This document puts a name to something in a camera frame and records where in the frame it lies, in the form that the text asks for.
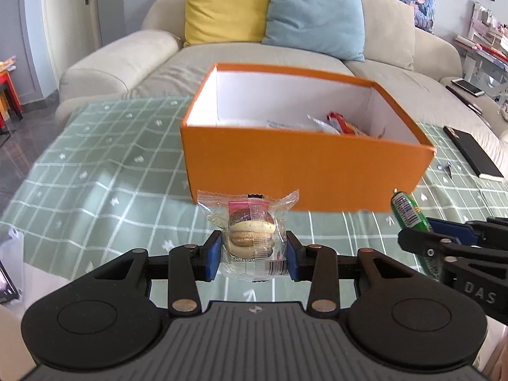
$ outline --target smartphone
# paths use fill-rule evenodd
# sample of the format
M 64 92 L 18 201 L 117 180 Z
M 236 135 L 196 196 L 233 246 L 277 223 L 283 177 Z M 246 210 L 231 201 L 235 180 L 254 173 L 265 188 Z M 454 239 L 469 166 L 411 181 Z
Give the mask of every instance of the smartphone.
M 456 98 L 458 98 L 462 103 L 464 103 L 467 107 L 473 110 L 477 115 L 481 116 L 483 114 L 482 109 L 480 109 L 476 104 L 466 99 L 463 95 L 461 95 L 457 90 L 453 87 L 446 86 L 446 89 L 451 92 Z
M 471 83 L 467 82 L 463 78 L 454 78 L 454 80 L 451 81 L 454 85 L 459 86 L 461 89 L 467 91 L 468 93 L 471 93 L 475 97 L 483 96 L 485 92 L 478 87 L 472 85 Z
M 19 293 L 3 267 L 2 262 L 0 262 L 0 304 L 7 304 L 13 299 L 18 298 Z

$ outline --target barcode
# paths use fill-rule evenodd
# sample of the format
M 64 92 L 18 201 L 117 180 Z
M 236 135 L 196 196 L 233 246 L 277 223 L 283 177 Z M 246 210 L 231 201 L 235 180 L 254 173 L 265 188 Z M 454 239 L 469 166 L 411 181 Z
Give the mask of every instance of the barcode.
M 418 216 L 418 212 L 413 208 L 409 199 L 400 195 L 395 198 L 395 207 L 399 211 L 400 217 L 404 222 L 406 227 L 413 227 L 416 224 L 420 223 L 420 217 Z
M 286 275 L 288 267 L 286 262 L 283 261 L 268 261 L 268 276 L 273 275 Z

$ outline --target green checkered tablecloth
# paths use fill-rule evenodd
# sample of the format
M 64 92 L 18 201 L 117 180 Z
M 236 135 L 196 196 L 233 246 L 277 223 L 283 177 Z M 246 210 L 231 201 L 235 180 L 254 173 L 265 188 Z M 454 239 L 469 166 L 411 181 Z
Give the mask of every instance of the green checkered tablecloth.
M 132 248 L 155 256 L 203 243 L 214 226 L 189 194 L 179 132 L 188 104 L 171 97 L 85 108 L 34 165 L 0 220 L 0 236 L 11 227 L 24 232 L 25 262 L 68 279 Z M 476 177 L 441 128 L 421 128 L 438 147 L 413 192 L 426 215 L 460 222 L 508 217 L 507 185 Z M 453 179 L 438 170 L 447 161 Z M 420 268 L 399 248 L 390 213 L 290 212 L 287 227 L 303 244 L 322 243 L 345 255 L 372 247 Z M 309 289 L 284 277 L 253 284 L 222 275 L 198 286 L 205 305 L 210 299 L 304 301 Z M 165 283 L 156 282 L 152 299 L 163 305 L 165 291 Z M 350 282 L 341 296 L 343 305 L 354 300 Z

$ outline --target book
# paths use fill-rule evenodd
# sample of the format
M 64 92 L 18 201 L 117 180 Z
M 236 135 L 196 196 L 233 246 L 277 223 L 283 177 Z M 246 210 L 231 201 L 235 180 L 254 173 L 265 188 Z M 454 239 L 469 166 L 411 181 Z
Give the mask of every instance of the book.
M 476 43 L 472 42 L 471 40 L 468 40 L 468 39 L 466 39 L 466 38 L 464 38 L 464 37 L 462 37 L 460 35 L 455 37 L 455 40 L 457 42 L 461 43 L 461 44 L 464 44 L 464 45 L 468 46 L 471 49 L 475 49 L 476 50 L 479 47 L 478 44 L 476 44 Z
M 505 180 L 505 177 L 473 136 L 447 126 L 443 129 L 479 178 L 496 182 Z

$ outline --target orange box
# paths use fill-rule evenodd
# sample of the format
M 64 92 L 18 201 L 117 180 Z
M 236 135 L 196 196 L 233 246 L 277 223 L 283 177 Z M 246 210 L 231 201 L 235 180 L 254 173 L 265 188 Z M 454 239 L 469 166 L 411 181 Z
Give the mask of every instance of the orange box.
M 267 127 L 307 127 L 307 115 L 331 111 L 373 137 Z M 280 198 L 299 189 L 298 210 L 385 212 L 394 189 L 415 189 L 435 152 L 378 83 L 284 66 L 214 65 L 180 131 L 195 202 L 200 190 Z

